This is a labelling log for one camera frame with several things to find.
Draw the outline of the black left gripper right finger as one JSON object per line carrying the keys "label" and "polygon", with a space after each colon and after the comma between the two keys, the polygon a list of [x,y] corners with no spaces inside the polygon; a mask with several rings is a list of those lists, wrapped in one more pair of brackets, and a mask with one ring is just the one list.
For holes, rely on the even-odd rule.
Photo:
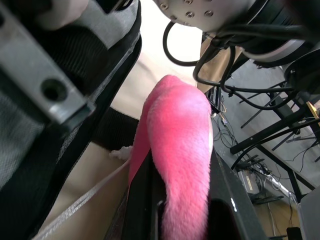
{"label": "black left gripper right finger", "polygon": [[212,151],[208,238],[262,240],[263,228],[238,175]]}

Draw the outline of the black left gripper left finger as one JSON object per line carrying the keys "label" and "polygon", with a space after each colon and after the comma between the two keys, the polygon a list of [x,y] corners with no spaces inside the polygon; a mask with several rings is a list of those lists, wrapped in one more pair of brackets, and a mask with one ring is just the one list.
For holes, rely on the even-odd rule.
{"label": "black left gripper left finger", "polygon": [[165,184],[148,152],[134,176],[127,198],[127,238],[159,240],[166,201]]}

